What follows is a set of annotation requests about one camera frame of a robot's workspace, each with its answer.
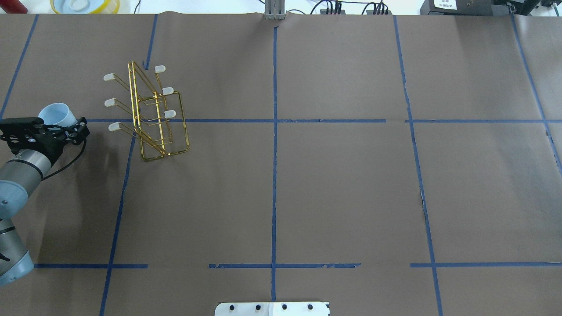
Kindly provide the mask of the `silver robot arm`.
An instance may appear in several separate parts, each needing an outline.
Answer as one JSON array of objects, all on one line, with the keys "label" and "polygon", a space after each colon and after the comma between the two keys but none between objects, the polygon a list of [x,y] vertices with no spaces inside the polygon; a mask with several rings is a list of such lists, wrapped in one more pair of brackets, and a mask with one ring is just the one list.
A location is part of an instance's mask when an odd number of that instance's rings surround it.
[{"label": "silver robot arm", "polygon": [[90,130],[84,117],[68,126],[47,124],[39,117],[8,118],[0,127],[1,140],[13,154],[0,172],[0,284],[6,286],[34,270],[12,217],[26,206],[40,183],[54,175],[51,168],[62,156],[64,146],[86,146]]}]

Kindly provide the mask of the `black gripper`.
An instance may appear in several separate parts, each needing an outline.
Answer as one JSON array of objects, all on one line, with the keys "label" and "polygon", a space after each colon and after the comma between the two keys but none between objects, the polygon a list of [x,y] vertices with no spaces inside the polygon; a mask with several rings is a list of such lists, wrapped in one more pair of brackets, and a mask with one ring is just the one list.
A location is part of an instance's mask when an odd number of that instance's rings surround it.
[{"label": "black gripper", "polygon": [[46,156],[54,164],[67,144],[79,145],[90,134],[87,120],[81,117],[76,124],[67,127],[48,125],[42,118],[7,118],[1,120],[1,140],[6,142],[12,154],[33,150]]}]

